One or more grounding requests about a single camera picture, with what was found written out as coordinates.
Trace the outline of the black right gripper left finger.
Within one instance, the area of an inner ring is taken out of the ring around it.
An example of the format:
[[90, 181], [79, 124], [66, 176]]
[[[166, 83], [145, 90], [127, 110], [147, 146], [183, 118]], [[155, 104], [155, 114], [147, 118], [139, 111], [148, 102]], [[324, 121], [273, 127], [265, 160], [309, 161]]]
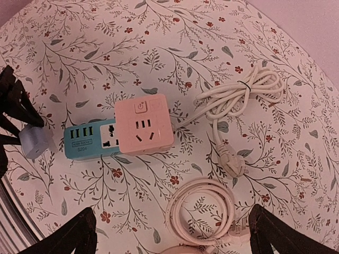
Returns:
[[87, 207], [53, 234], [20, 253], [95, 253], [96, 247], [96, 217], [92, 208]]

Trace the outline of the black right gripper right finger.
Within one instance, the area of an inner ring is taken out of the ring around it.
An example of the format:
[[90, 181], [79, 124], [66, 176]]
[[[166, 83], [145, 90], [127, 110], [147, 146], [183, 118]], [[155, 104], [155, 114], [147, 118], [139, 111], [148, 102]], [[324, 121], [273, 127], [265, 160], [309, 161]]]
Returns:
[[321, 243], [294, 230], [259, 204], [248, 216], [252, 253], [336, 253]]

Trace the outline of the light blue usb charger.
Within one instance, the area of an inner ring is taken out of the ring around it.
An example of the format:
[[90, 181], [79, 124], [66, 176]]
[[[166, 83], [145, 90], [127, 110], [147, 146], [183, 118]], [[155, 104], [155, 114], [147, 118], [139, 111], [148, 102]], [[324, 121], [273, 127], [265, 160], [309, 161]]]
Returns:
[[54, 133], [47, 127], [36, 127], [27, 124], [19, 133], [23, 154], [26, 158], [35, 160], [45, 151], [57, 151]]

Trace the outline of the pink round power socket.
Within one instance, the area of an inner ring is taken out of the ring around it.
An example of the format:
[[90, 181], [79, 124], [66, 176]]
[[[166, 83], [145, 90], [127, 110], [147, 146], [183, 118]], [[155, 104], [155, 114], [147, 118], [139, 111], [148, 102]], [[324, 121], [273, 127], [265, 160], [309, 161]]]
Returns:
[[212, 253], [214, 247], [207, 247], [205, 250], [193, 246], [174, 246], [165, 249], [160, 254], [208, 254]]

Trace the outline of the teal power strip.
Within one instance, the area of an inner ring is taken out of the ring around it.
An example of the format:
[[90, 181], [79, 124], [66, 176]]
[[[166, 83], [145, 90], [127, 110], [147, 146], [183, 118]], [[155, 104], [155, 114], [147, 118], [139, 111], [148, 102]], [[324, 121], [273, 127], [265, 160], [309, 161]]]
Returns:
[[119, 140], [115, 119], [75, 125], [64, 130], [65, 156], [71, 160], [85, 160], [119, 154]]

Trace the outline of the pink cube socket adapter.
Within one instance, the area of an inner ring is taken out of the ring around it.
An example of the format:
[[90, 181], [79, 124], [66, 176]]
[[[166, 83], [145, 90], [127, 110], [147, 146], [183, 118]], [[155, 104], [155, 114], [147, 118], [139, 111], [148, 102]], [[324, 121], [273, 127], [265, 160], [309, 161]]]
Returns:
[[137, 156], [166, 151], [174, 143], [166, 96], [147, 95], [115, 103], [120, 152]]

